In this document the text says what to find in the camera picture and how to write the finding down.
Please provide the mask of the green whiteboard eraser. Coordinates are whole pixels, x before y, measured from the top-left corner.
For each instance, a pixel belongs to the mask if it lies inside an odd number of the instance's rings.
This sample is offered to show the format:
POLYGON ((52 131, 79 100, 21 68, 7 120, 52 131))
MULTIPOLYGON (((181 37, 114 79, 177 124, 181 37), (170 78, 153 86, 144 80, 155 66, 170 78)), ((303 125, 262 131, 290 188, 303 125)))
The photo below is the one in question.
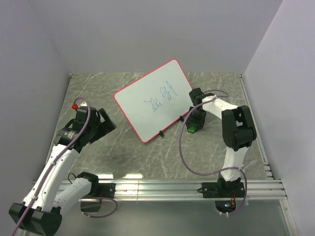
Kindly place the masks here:
POLYGON ((187 131, 189 133, 195 133, 196 132, 196 125, 190 124, 189 127, 187 128, 187 131))

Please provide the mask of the pink framed whiteboard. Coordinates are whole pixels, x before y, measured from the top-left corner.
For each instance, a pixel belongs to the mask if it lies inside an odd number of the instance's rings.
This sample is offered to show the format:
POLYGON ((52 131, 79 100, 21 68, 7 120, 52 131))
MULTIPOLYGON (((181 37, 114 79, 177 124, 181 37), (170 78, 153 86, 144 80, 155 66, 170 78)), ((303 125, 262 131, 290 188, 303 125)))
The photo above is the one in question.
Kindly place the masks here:
POLYGON ((188 113, 192 85, 172 59, 114 93, 138 138, 148 143, 188 113))

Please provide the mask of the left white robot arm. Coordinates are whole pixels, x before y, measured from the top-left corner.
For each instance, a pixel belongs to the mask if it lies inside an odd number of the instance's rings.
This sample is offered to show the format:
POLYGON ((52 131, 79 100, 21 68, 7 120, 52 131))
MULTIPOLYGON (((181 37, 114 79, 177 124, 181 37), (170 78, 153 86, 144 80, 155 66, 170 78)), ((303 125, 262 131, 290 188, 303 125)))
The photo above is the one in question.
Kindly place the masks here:
POLYGON ((86 105, 73 109, 76 116, 62 128, 54 140, 51 155, 37 182, 21 203, 13 203, 9 215, 18 229, 41 236, 53 236, 64 215, 80 200, 95 199, 96 205, 83 210, 97 212, 102 200, 114 200, 114 183, 99 183, 97 175, 82 172, 72 184, 58 192, 63 178, 83 147, 92 144, 116 128, 104 109, 86 105))

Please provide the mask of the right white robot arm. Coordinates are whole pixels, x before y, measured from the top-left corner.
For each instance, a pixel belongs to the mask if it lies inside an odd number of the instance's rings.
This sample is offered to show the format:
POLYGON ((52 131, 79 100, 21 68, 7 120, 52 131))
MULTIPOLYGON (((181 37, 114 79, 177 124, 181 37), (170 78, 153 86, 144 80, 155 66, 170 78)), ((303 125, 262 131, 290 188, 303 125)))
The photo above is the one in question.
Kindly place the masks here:
POLYGON ((245 188, 240 169, 246 152, 257 137, 250 108, 227 103, 222 96, 214 95, 213 90, 203 93, 200 88, 194 88, 189 96, 193 106, 184 120, 187 131, 195 133, 201 130, 206 115, 211 113, 221 120, 222 138, 226 145, 217 182, 202 184, 200 192, 211 198, 243 197, 245 188))

